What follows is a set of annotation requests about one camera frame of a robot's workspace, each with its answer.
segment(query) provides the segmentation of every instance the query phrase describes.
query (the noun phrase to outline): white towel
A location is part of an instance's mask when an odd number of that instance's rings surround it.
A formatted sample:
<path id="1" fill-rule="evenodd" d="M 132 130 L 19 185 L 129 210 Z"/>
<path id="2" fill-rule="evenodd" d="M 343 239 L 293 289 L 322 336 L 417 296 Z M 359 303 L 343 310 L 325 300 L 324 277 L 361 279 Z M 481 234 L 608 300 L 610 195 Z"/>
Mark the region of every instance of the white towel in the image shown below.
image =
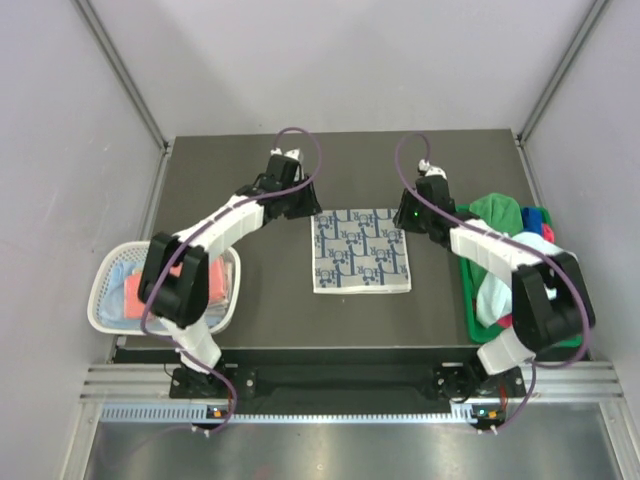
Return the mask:
<path id="1" fill-rule="evenodd" d="M 407 244 L 396 210 L 329 210 L 311 221 L 314 293 L 411 291 Z"/>

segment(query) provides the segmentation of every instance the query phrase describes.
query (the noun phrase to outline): green plastic crate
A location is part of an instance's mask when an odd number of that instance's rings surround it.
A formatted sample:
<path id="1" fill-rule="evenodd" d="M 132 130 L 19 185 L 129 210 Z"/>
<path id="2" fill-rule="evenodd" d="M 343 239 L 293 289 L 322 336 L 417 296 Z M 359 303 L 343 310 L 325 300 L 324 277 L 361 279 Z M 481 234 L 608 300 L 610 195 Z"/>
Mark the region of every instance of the green plastic crate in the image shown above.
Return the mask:
<path id="1" fill-rule="evenodd" d="M 544 223 L 551 225 L 551 215 L 546 208 L 534 207 L 540 210 L 542 213 L 542 219 Z M 469 205 L 459 205 L 458 211 L 469 210 Z M 464 297 L 464 309 L 467 320 L 467 328 L 469 330 L 469 336 L 471 340 L 476 343 L 487 343 L 496 338 L 502 330 L 500 325 L 491 325 L 489 328 L 485 328 L 480 322 L 476 320 L 476 313 L 473 310 L 473 288 L 471 285 L 471 273 L 469 272 L 470 261 L 466 258 L 460 257 L 460 275 L 462 276 L 462 294 Z M 582 343 L 582 336 L 578 335 L 571 340 L 565 340 L 558 343 L 559 347 L 578 347 Z"/>

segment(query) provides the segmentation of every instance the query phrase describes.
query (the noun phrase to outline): blue printed pattern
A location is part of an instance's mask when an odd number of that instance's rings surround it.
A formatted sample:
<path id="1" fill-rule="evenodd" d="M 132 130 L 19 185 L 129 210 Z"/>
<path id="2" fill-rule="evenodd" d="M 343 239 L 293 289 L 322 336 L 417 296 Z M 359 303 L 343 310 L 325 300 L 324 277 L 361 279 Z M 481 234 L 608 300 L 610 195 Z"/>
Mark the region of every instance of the blue printed pattern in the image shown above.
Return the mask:
<path id="1" fill-rule="evenodd" d="M 313 219 L 314 291 L 408 292 L 411 275 L 396 210 L 329 210 Z"/>

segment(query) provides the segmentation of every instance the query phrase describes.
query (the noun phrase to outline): white wall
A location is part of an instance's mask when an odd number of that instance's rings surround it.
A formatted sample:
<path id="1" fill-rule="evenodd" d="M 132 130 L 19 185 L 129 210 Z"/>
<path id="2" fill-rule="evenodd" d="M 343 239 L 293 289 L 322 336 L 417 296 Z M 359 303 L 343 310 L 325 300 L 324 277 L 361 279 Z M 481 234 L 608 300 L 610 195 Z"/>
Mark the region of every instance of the white wall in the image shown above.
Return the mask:
<path id="1" fill-rule="evenodd" d="M 135 237 L 159 151 L 69 0 L 1 18 L 0 476 L 51 479 L 110 343 L 86 318 L 91 282 Z"/>
<path id="2" fill-rule="evenodd" d="M 615 0 L 529 143 L 640 425 L 640 3 Z"/>
<path id="3" fill-rule="evenodd" d="M 92 0 L 167 137 L 519 130 L 591 0 Z"/>

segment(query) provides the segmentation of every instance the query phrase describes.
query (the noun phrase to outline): gray tabletop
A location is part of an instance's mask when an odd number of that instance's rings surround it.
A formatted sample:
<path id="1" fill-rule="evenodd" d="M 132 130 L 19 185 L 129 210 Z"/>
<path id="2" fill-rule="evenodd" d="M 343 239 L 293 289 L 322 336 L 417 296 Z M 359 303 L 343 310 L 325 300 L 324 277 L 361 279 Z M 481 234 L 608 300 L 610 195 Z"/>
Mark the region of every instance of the gray tabletop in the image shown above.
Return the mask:
<path id="1" fill-rule="evenodd" d="M 393 166 L 401 132 L 327 133 L 318 139 L 324 166 L 315 182 L 323 208 L 397 208 L 402 184 Z M 491 192 L 533 198 L 508 130 L 430 132 L 431 161 L 443 167 L 458 204 Z M 264 171 L 272 135 L 178 137 L 169 161 L 155 231 L 175 232 L 209 215 Z M 282 147 L 301 147 L 307 171 L 311 142 L 287 135 Z M 422 145 L 409 142 L 405 172 L 415 178 Z M 412 290 L 387 295 L 317 295 L 312 291 L 310 220 L 277 220 L 234 247 L 242 262 L 240 296 L 225 347 L 393 347 L 470 343 L 455 257 L 425 236 L 408 234 Z M 127 346 L 158 346 L 130 338 Z"/>

